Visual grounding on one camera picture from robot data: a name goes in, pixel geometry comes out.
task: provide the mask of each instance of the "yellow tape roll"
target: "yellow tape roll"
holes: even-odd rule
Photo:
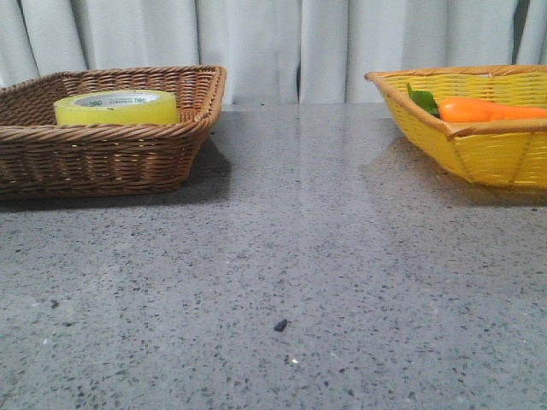
[[[90,92],[54,102],[57,125],[173,124],[179,111],[172,92],[119,90]]]

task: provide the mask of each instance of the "orange carrot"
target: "orange carrot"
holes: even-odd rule
[[[471,97],[447,97],[438,105],[441,120],[448,122],[482,122],[547,118],[547,109],[499,104]]]

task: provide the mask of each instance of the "curtain fold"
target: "curtain fold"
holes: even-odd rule
[[[545,63],[545,0],[2,0],[0,86],[219,64],[225,103],[379,102],[374,70]]]

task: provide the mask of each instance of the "small black debris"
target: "small black debris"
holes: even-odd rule
[[[281,320],[276,326],[273,327],[275,331],[284,331],[289,321],[287,319]]]

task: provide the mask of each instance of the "yellow wicker basket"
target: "yellow wicker basket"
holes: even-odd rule
[[[221,113],[226,70],[136,67],[46,75],[0,89],[0,200],[178,189]],[[180,123],[57,126],[53,102],[93,91],[175,94]]]
[[[547,106],[547,66],[438,67],[365,75],[413,144],[469,182],[547,188],[547,119],[448,123],[419,108],[407,84],[444,97]]]

